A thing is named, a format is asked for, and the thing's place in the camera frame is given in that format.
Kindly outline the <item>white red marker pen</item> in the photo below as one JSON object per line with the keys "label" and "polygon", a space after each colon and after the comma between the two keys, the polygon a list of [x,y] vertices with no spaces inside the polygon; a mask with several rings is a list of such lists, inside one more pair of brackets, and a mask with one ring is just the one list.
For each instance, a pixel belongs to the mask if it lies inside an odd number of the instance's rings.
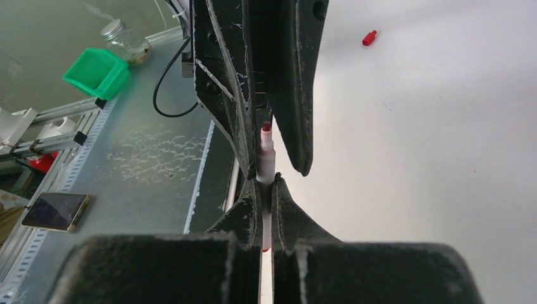
{"label": "white red marker pen", "polygon": [[265,253],[271,247],[272,232],[272,185],[275,181],[275,149],[272,139],[272,126],[270,122],[264,122],[260,131],[260,152],[258,155],[258,168],[256,181],[259,184],[262,195],[262,220],[263,220],[263,249]]}

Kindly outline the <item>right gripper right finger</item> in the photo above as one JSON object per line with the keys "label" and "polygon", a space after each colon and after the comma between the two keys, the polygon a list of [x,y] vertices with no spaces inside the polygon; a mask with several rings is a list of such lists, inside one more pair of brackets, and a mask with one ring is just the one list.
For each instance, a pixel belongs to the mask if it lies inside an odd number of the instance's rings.
{"label": "right gripper right finger", "polygon": [[272,186],[274,303],[482,303],[462,256],[441,243],[344,242]]}

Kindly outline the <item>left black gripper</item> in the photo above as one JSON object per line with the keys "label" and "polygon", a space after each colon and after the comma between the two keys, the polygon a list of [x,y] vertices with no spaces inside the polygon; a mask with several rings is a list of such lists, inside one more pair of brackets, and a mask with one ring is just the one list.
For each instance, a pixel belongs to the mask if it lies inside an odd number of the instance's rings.
{"label": "left black gripper", "polygon": [[196,98],[230,142],[243,175],[256,166],[256,108],[270,108],[303,176],[313,162],[313,85],[328,1],[193,1]]}

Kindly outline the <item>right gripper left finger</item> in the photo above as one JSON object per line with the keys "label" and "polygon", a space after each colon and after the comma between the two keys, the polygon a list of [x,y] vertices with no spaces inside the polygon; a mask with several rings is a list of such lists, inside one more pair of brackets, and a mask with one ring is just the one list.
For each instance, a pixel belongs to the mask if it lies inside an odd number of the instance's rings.
{"label": "right gripper left finger", "polygon": [[243,184],[203,233],[95,236],[69,252],[48,303],[258,303],[260,188]]}

